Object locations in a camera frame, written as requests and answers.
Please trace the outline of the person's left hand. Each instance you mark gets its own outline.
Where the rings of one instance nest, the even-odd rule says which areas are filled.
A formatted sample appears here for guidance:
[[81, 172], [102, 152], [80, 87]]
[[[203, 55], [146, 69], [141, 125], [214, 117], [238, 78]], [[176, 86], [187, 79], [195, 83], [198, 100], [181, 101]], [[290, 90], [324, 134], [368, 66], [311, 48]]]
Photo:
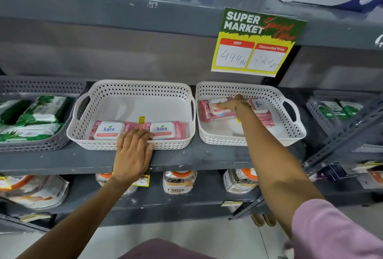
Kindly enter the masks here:
[[114, 185], [128, 188], [137, 181], [149, 168], [150, 161], [145, 161], [145, 150], [152, 133], [145, 129], [145, 135], [141, 137], [137, 146], [133, 145], [135, 130], [124, 132], [127, 134], [122, 151], [116, 152], [113, 174], [110, 179]]

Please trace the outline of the person's right hand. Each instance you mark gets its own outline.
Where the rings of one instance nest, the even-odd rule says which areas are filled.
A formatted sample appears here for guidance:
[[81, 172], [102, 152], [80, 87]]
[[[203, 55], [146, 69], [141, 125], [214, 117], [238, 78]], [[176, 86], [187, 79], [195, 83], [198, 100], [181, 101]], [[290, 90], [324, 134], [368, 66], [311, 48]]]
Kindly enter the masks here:
[[239, 119], [245, 117], [247, 114], [254, 114], [251, 106], [247, 103], [241, 94], [237, 94], [234, 98], [227, 101], [234, 101], [234, 111]]

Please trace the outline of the pink wet wipes packet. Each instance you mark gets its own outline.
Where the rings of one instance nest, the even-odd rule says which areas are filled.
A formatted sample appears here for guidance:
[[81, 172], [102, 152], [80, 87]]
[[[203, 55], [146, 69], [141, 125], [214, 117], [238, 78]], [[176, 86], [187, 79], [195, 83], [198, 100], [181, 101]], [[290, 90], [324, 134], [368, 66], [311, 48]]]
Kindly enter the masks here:
[[198, 101], [199, 119], [201, 122], [214, 122], [224, 119], [231, 119], [236, 116], [234, 111], [224, 108], [216, 108], [215, 103], [227, 102], [233, 97], [221, 97], [209, 100]]
[[96, 121], [90, 131], [88, 140], [117, 141], [124, 132], [142, 127], [143, 125], [134, 122]]
[[248, 99], [247, 102], [250, 104], [255, 115], [265, 127], [275, 126], [272, 114], [262, 99]]
[[148, 122], [141, 126], [152, 133], [152, 140], [184, 140], [188, 124], [181, 121]]

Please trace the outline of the person's right forearm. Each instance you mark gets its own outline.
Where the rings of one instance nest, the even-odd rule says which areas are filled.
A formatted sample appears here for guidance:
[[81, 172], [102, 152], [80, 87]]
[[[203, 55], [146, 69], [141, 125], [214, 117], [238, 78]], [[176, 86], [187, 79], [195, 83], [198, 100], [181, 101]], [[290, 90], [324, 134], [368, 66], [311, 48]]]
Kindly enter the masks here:
[[254, 114], [239, 119], [265, 202], [291, 239], [295, 211], [306, 201], [324, 199], [299, 161]]

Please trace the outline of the clear jar with orange lid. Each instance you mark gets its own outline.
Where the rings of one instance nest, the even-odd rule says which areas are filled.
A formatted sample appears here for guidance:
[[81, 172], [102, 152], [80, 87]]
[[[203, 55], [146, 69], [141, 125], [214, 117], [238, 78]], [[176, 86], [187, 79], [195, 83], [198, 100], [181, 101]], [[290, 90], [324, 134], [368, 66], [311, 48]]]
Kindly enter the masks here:
[[[109, 181], [109, 179], [112, 177], [112, 173], [100, 173], [95, 174], [96, 181], [103, 186], [105, 183]], [[138, 186], [131, 185], [123, 194], [122, 196], [128, 196], [131, 194], [134, 194], [138, 189]]]
[[187, 194], [191, 192], [197, 179], [197, 171], [166, 171], [163, 175], [163, 189], [167, 194]]
[[258, 177], [254, 168], [227, 169], [223, 174], [223, 184], [230, 194], [246, 194], [258, 187]]

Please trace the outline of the green yellow offer sign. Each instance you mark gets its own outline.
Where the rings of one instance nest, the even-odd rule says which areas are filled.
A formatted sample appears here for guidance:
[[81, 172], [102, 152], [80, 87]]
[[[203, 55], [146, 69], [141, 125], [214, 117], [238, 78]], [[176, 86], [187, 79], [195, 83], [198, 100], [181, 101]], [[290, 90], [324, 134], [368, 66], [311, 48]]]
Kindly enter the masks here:
[[211, 71], [276, 77], [307, 23], [226, 7]]

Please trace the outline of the green wet wipes packet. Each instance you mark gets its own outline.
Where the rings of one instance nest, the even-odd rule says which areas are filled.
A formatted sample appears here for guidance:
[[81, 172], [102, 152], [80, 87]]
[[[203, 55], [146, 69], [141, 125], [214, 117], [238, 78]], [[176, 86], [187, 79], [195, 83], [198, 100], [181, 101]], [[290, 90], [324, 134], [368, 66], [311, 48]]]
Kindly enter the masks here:
[[363, 109], [363, 105], [356, 102], [339, 101], [347, 117], [351, 118]]
[[343, 120], [348, 117], [344, 109], [335, 101], [320, 101], [318, 110], [327, 119], [338, 118]]
[[30, 100], [0, 101], [0, 126], [13, 125], [19, 116], [31, 105]]
[[0, 127], [0, 143], [40, 141], [53, 137], [64, 124], [50, 123], [26, 126], [2, 126]]
[[59, 123], [71, 101], [71, 97], [42, 95], [19, 116], [15, 125]]

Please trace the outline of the grey perforated plastic basket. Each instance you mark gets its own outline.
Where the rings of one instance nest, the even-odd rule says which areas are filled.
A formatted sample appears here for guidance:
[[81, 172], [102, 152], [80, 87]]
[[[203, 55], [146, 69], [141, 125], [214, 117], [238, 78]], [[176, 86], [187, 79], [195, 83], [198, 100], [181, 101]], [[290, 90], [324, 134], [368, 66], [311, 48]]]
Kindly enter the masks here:
[[338, 118], [327, 119], [318, 110], [320, 101], [339, 101], [356, 102], [363, 105], [363, 108], [368, 102], [376, 98], [377, 94], [359, 91], [339, 91], [339, 90], [315, 90], [313, 95], [309, 98], [306, 106], [317, 121], [322, 130], [329, 136], [345, 126], [347, 122], [351, 121], [352, 117], [339, 120]]
[[75, 78], [0, 76], [0, 102], [17, 99], [34, 101], [42, 95], [70, 99], [60, 119], [63, 126], [58, 133], [40, 141], [0, 142], [0, 153], [54, 151], [64, 148], [69, 143], [66, 130], [72, 119], [74, 105], [86, 90], [87, 82]]

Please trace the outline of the white orange plastic packet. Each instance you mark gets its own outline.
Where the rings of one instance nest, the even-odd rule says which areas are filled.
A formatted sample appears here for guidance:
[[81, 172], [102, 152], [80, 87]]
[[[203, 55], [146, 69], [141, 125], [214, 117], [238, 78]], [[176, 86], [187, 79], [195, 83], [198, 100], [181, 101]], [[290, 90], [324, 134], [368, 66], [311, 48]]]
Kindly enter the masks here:
[[0, 197], [32, 210], [47, 210], [67, 198], [69, 182], [59, 175], [0, 175]]

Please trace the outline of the maroon clothing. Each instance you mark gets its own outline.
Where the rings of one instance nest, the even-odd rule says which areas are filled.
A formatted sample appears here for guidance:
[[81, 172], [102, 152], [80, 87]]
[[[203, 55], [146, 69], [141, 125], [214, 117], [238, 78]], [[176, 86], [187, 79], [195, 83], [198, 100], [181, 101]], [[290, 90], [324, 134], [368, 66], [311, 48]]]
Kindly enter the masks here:
[[117, 259], [217, 259], [179, 246], [173, 242], [154, 238], [142, 242]]

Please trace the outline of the brown sandal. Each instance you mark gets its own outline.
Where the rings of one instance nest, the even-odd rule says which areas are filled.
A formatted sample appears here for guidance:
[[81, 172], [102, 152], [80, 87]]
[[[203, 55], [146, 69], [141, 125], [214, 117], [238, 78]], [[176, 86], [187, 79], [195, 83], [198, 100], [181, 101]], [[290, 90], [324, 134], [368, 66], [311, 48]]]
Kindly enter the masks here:
[[252, 214], [251, 219], [258, 227], [262, 227], [265, 224], [267, 224], [270, 227], [275, 227], [277, 224], [275, 216], [271, 213]]

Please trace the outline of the grey slotted angle rack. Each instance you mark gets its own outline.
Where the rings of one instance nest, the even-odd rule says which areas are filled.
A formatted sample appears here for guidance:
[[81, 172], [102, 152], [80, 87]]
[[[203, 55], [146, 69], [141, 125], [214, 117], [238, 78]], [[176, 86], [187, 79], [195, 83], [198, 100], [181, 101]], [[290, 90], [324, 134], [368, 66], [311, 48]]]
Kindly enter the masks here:
[[299, 91], [295, 100], [299, 103], [301, 121], [307, 131], [307, 157], [303, 161], [303, 168], [308, 174], [335, 163], [354, 164], [370, 160], [370, 156], [372, 160], [383, 160], [383, 92], [369, 92], [377, 94], [376, 98], [329, 136], [306, 106], [313, 92]]

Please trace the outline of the dark boxed product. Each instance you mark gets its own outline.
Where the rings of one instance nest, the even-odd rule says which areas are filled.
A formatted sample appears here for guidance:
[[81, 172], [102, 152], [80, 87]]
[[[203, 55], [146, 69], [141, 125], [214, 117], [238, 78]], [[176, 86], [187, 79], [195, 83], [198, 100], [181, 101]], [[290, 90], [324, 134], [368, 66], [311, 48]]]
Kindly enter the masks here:
[[319, 171], [309, 176], [312, 182], [318, 180], [342, 181], [359, 176], [348, 168], [344, 168], [341, 164], [331, 164], [322, 167]]

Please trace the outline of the grey metal shelf rack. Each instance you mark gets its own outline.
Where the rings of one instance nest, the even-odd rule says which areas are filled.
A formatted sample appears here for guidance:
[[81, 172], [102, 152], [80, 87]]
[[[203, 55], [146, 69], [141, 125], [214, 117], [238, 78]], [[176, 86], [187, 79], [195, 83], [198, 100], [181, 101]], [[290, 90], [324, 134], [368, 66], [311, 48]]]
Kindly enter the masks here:
[[[224, 9], [305, 20], [287, 65], [276, 77], [212, 72]], [[251, 165], [247, 146], [212, 145], [199, 119], [198, 101], [213, 95], [265, 97], [274, 130], [298, 139], [288, 150], [307, 157], [307, 131], [296, 95], [302, 90], [383, 92], [383, 5], [372, 12], [283, 3], [280, 0], [0, 0], [0, 76], [66, 77], [87, 90], [105, 79], [177, 82], [191, 88], [196, 132], [181, 150], [155, 150], [150, 185], [118, 200], [101, 226], [172, 222], [268, 211], [259, 188], [242, 196], [223, 186], [226, 169]], [[100, 189], [94, 174], [112, 171], [115, 150], [86, 150], [69, 143], [60, 150], [0, 153], [4, 174], [71, 175], [65, 202], [48, 212], [56, 222]], [[167, 194], [166, 171], [197, 171], [187, 194]], [[239, 207], [221, 207], [242, 200]]]

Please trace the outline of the pink sleeve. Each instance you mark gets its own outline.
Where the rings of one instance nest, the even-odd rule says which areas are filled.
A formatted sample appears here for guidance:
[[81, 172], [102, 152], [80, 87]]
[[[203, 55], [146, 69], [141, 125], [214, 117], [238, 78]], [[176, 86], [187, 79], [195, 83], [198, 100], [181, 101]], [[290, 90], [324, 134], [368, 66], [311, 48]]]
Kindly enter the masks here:
[[291, 245], [294, 259], [383, 259], [383, 241], [323, 199], [295, 211]]

